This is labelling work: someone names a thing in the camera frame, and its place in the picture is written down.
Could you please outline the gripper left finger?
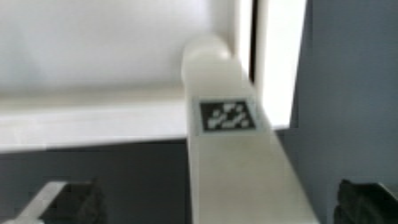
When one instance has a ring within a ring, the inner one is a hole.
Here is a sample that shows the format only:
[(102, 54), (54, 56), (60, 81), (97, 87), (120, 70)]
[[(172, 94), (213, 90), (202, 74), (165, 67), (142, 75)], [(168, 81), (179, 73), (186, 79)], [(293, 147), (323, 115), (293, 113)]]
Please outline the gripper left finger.
[(97, 181), (49, 181), (10, 224), (106, 224), (104, 195)]

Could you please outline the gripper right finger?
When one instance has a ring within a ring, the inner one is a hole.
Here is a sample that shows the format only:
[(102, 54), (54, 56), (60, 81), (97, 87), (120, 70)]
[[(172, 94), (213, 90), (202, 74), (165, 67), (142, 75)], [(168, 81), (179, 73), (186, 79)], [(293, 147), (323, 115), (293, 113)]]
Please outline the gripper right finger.
[(398, 224), (398, 198), (380, 183), (341, 180), (332, 224)]

